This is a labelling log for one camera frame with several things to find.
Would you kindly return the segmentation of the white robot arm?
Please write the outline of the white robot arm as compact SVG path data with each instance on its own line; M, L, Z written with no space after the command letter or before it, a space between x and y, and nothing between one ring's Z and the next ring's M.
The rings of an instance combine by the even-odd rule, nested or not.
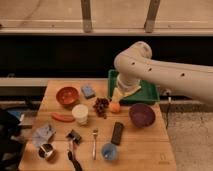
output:
M213 105L213 67L153 60L150 46L143 41L119 53L114 66L119 74L113 102L133 95L141 88L139 82L146 80Z

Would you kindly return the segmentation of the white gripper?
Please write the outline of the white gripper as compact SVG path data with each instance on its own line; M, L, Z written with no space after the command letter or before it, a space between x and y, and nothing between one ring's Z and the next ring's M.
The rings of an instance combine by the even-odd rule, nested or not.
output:
M112 102L119 102L121 98L125 98L135 94L138 90L141 89L141 86L138 82L134 84L127 84L121 80L121 77L117 77L116 88L113 91Z

